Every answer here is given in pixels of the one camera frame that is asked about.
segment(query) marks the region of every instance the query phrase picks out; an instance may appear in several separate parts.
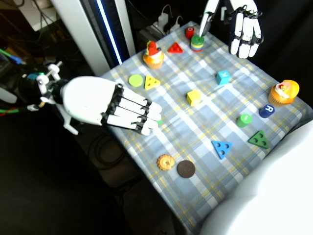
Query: blue cylinder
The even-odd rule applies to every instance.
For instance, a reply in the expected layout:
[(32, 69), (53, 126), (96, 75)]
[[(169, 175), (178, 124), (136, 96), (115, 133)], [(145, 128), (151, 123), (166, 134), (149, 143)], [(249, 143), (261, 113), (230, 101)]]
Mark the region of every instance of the blue cylinder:
[(275, 109), (270, 104), (265, 105), (262, 109), (259, 110), (259, 115), (263, 118), (268, 118), (275, 112)]

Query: yellow triangle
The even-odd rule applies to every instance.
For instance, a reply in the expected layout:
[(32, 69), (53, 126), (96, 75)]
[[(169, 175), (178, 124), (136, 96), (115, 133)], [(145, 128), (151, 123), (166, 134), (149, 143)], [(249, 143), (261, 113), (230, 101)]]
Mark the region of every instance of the yellow triangle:
[(146, 76), (146, 81), (145, 81), (145, 89), (150, 90), (154, 87), (157, 87), (161, 84), (161, 82), (154, 77), (147, 75)]

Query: floor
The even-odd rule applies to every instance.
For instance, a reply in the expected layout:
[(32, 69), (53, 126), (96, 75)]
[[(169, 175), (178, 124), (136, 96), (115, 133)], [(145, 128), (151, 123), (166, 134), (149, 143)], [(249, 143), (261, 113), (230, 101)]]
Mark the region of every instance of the floor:
[[(83, 125), (80, 128), (81, 134), (76, 138), (81, 148), (94, 165), (103, 168), (93, 154), (93, 140), (105, 133), (104, 138), (111, 140), (110, 134), (102, 127)], [(112, 141), (101, 149), (100, 157), (106, 161), (117, 159), (123, 150), (117, 142)], [(123, 195), (123, 209), (127, 222), (135, 235), (175, 235), (172, 222), (172, 214), (161, 196), (155, 191), (151, 183), (144, 177), (139, 168), (129, 159), (129, 156), (115, 167), (108, 170), (99, 170), (103, 180), (110, 187), (118, 187), (131, 179), (140, 179), (133, 187)], [(116, 197), (121, 205), (121, 198)]]

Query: table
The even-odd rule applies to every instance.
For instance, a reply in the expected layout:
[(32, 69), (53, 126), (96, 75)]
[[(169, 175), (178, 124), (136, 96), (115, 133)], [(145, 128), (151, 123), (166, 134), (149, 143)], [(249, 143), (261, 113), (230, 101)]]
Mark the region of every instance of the table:
[[(158, 70), (149, 69), (142, 54), (132, 56), (103, 77), (125, 84), (133, 91), (160, 104), (160, 129), (150, 136), (134, 131), (110, 127), (130, 156), (148, 177), (189, 234), (199, 234), (201, 223), (214, 207), (277, 143), (302, 121), (312, 117), (312, 109), (301, 99), (288, 106), (276, 108), (269, 118), (261, 118), (258, 110), (268, 104), (269, 88), (277, 83), (273, 78), (246, 59), (228, 53), (228, 46), (208, 34), (203, 52), (195, 53), (189, 47), (184, 30), (199, 26), (189, 22), (157, 42), (165, 53)], [(177, 42), (183, 54), (170, 54), (167, 49)], [(228, 70), (230, 83), (218, 86), (215, 75)], [(133, 88), (128, 84), (132, 74), (151, 75), (161, 86), (144, 90), (143, 85)], [(186, 94), (199, 90), (203, 101), (195, 107), (188, 105)], [(253, 122), (245, 128), (236, 125), (236, 118), (250, 114)], [(247, 141), (263, 130), (269, 149)], [(220, 160), (211, 141), (233, 144), (227, 156)], [(176, 165), (170, 171), (161, 171), (157, 159), (163, 154), (174, 157)], [(196, 173), (188, 179), (178, 175), (176, 166), (182, 160), (195, 164)]]

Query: yellow cube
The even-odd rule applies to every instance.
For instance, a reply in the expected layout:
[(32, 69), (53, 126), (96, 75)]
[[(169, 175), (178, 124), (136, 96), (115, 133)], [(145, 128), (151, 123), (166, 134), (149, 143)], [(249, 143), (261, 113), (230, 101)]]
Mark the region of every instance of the yellow cube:
[(201, 94), (197, 90), (193, 90), (187, 93), (187, 102), (190, 106), (195, 106), (201, 102)]

